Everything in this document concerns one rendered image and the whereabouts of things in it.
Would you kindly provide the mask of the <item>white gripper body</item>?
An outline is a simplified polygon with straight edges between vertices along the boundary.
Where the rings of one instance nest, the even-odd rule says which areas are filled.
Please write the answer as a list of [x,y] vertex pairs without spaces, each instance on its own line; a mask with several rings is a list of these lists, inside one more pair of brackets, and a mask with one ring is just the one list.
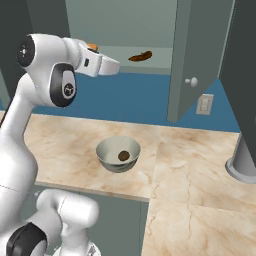
[[103,55],[100,68],[99,75],[116,75],[120,70],[120,63],[108,56]]

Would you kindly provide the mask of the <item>brown banana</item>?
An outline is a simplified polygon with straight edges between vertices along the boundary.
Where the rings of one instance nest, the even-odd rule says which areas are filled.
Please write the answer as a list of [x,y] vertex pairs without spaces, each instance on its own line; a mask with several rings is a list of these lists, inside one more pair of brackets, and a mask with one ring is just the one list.
[[134,55],[129,58],[129,61],[141,62],[152,57],[151,51],[141,52],[139,55]]

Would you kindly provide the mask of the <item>grey-green cabinet door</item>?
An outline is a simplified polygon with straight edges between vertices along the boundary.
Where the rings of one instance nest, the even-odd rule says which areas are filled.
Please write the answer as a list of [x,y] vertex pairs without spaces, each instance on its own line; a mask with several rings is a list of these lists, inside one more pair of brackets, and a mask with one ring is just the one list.
[[[168,121],[177,122],[219,76],[234,1],[177,1]],[[195,88],[185,83],[193,77]]]

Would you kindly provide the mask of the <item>pale green bowl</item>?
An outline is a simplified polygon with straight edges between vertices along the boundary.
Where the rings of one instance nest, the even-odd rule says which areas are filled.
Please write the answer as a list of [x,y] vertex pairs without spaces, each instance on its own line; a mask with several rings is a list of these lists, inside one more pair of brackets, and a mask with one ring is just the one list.
[[[118,154],[127,151],[130,157],[120,161]],[[96,155],[102,166],[111,172],[122,173],[136,164],[141,152],[140,144],[128,136],[112,136],[102,140],[96,147]]]

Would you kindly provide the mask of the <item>dark grey cabinet door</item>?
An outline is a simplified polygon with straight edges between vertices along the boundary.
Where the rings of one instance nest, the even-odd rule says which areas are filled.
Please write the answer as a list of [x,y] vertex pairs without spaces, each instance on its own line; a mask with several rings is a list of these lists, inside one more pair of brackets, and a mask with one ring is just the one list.
[[235,0],[219,79],[256,165],[256,0]]

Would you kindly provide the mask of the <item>grey-green base cabinet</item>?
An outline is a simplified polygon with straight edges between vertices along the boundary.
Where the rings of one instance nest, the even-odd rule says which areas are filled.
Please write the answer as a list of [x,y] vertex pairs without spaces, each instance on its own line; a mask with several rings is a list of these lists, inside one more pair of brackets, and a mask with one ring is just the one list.
[[[22,206],[21,217],[29,218],[36,212],[36,201],[50,185],[34,185]],[[75,187],[52,186],[78,195],[87,196],[99,204],[97,223],[88,230],[89,238],[98,246],[102,256],[141,256],[149,200],[121,194],[106,195]]]

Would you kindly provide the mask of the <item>white round door knob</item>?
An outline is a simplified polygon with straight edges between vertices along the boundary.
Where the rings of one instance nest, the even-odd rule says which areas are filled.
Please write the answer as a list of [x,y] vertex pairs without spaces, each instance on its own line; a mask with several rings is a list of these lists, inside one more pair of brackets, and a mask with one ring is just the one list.
[[198,85],[198,79],[196,77],[186,79],[185,83],[189,84],[191,88],[195,88]]

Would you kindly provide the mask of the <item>grey cylindrical appliance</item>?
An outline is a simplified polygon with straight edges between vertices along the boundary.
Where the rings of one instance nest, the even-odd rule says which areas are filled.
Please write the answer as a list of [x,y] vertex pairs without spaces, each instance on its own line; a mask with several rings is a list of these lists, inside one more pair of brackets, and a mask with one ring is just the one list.
[[256,166],[242,134],[239,134],[233,156],[226,161],[225,168],[236,180],[256,184]]

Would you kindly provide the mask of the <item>grey-green wall cabinet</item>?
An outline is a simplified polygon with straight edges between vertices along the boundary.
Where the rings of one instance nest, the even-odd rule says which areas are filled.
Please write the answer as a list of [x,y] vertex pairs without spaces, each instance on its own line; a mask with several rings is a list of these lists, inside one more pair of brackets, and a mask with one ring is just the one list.
[[26,0],[34,31],[94,42],[123,72],[144,74],[171,73],[177,1]]

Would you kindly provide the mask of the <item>white wall outlet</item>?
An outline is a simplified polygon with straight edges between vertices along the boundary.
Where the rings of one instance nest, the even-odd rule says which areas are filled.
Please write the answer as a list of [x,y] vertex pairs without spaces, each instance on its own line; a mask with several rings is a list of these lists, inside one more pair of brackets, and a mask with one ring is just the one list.
[[202,94],[197,103],[196,113],[198,115],[209,115],[211,113],[213,94]]

